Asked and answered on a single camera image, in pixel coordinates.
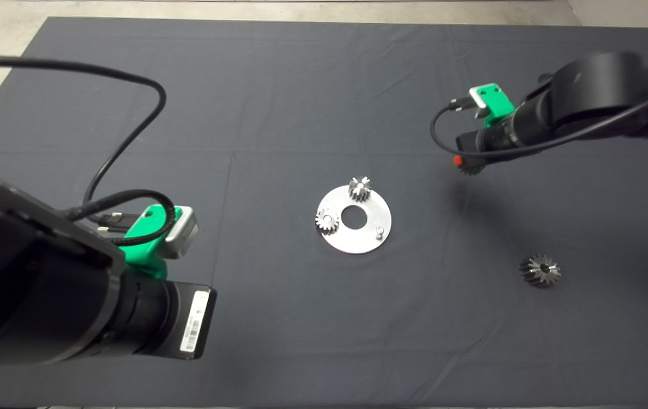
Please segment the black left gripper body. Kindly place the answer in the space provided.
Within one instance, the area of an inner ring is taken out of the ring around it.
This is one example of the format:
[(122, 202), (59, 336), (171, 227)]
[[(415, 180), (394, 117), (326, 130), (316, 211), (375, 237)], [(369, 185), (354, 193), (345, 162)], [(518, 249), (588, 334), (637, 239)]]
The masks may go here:
[(207, 285), (168, 281), (171, 301), (160, 343), (161, 357), (200, 359), (217, 304), (217, 290)]

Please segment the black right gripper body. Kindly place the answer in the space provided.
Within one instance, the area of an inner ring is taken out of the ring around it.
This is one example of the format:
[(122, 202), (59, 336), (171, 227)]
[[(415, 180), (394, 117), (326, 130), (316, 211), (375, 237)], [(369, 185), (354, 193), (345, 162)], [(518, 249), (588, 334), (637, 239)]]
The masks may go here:
[(501, 160), (501, 131), (477, 130), (456, 137), (461, 162), (496, 162)]

